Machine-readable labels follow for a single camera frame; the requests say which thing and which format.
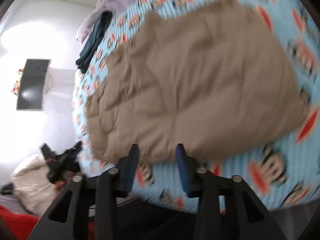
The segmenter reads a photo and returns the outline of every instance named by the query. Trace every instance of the bed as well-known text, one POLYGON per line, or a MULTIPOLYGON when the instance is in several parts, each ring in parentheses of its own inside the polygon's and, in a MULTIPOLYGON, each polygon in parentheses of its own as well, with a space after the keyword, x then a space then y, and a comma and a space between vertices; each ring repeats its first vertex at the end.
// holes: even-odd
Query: bed
MULTIPOLYGON (((129 40, 149 10, 155 10, 163 18, 170 18, 186 14, 207 1, 210 0, 136 0, 112 20, 88 71, 85 74, 78 71, 76 74, 72 111, 77 139, 83 143, 79 163, 86 176, 98 176, 114 166, 92 157, 86 124, 87 97, 108 75, 108 66, 102 60, 104 55, 129 40)), ((300 128, 278 141, 204 165, 215 175, 227 178, 242 176, 269 210, 311 202, 320 195, 320 127, 317 125, 320 33, 300 0, 238 1, 252 7, 262 17, 287 51, 301 87, 300 93, 309 103, 309 112, 300 128)), ((198 200, 186 198, 182 191, 175 163, 139 165, 133 191, 150 203, 166 208, 191 213, 197 210, 198 200)))

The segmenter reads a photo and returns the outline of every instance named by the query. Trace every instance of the red lips print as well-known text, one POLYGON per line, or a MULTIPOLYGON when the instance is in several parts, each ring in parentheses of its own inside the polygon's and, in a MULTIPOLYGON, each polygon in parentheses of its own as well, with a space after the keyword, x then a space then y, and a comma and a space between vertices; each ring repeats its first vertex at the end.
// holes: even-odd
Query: red lips print
POLYGON ((312 106, 302 124, 302 127, 297 131, 296 142, 301 143, 305 141, 310 134, 313 132, 314 127, 316 127, 318 119, 319 107, 312 106))
POLYGON ((266 24, 266 26, 268 27, 268 29, 272 31, 272 21, 271 21, 271 18, 269 16, 268 12, 261 5, 257 6, 257 11, 258 11, 259 15, 262 17, 262 19, 263 19, 264 23, 266 24))
POLYGON ((269 194, 269 185, 265 182, 263 179, 263 175, 260 171, 260 167, 255 162, 249 163, 249 173, 251 175, 251 178, 253 180, 253 184, 258 189, 258 191, 262 195, 268 195, 269 194))
POLYGON ((122 40, 122 42, 126 42, 127 41, 127 36, 125 35, 125 33, 122 33, 121 40, 122 40))
POLYGON ((138 181, 138 183, 139 183, 139 186, 140 186, 140 187, 145 187, 145 186, 146 186, 146 182, 145 182, 145 180, 144 180, 144 177, 143 177, 140 169, 137 169, 137 170, 136 170, 136 177, 137 177, 137 181, 138 181))
POLYGON ((306 23, 305 23, 304 19, 300 16, 300 14, 294 8, 292 8, 292 17, 294 19, 294 22, 295 22, 298 30, 301 33, 304 33, 306 31, 306 23))
POLYGON ((216 176, 222 175, 222 165, 221 163, 212 162, 209 170, 216 176))

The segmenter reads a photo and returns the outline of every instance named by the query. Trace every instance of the dark blue cloth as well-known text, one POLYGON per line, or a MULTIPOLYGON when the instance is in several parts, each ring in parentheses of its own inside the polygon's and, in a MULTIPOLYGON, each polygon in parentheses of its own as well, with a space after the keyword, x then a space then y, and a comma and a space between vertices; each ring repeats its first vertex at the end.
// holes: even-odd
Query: dark blue cloth
POLYGON ((80 58, 76 61, 78 69, 80 69, 82 73, 86 73, 91 59, 102 41, 104 33, 110 25, 111 19, 112 12, 104 11, 94 24, 92 33, 80 53, 80 58))

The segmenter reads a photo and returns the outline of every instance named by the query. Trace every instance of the black device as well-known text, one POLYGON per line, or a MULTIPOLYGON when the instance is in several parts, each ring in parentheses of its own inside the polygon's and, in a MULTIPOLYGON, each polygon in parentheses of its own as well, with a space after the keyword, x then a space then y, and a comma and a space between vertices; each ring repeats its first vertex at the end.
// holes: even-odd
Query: black device
POLYGON ((19 88, 17 110, 43 109, 44 82, 50 59, 27 59, 19 88))
MULTIPOLYGON (((182 187, 189 198, 199 197, 194 240, 285 240, 267 208, 240 176, 218 177, 188 157, 182 144, 176 148, 182 187), (226 212, 220 214, 219 195, 226 212)), ((28 240, 78 240, 88 237, 88 211, 96 204, 95 239, 119 239, 116 197, 132 190, 139 147, 100 176, 73 177, 32 230, 28 240)))
POLYGON ((49 166, 50 171, 47 178, 52 184, 59 180, 65 181, 63 177, 65 171, 72 171, 73 173, 80 171, 76 157, 82 149, 81 142, 77 142, 73 147, 65 150, 65 152, 60 155, 56 155, 46 143, 44 143, 40 149, 49 166))

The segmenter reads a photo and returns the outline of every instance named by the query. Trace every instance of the wall-mounted tv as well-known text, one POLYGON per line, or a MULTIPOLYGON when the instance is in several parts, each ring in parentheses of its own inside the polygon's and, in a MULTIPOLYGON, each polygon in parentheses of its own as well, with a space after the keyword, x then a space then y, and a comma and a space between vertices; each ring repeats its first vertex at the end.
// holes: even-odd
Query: wall-mounted tv
POLYGON ((17 101, 17 110, 42 111, 44 82, 50 59, 27 59, 17 101))

